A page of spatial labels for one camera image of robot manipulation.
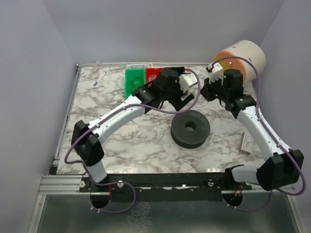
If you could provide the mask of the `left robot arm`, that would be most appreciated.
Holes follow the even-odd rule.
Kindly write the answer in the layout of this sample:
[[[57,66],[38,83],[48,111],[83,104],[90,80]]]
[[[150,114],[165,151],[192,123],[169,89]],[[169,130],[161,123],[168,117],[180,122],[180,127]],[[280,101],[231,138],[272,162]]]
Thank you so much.
[[[193,70],[185,67],[163,68],[153,81],[138,87],[109,113],[89,123],[78,121],[74,125],[70,150],[80,156],[80,162],[92,180],[102,182],[107,177],[102,162],[102,143],[129,121],[150,110],[160,111],[159,107],[165,101],[173,106],[174,114],[184,113],[184,106],[198,100],[197,95],[187,93],[193,86],[200,86],[198,75]]]

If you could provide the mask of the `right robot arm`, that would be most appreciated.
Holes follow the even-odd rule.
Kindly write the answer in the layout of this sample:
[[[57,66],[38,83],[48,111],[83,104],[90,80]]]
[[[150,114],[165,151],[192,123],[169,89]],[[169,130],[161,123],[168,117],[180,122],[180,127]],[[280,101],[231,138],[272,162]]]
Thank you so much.
[[[243,92],[243,75],[237,69],[209,68],[200,91],[207,101],[218,99],[251,134],[264,163],[260,167],[239,165],[226,169],[237,183],[251,183],[266,191],[294,184],[299,179],[304,156],[291,149],[267,123],[256,101]]]

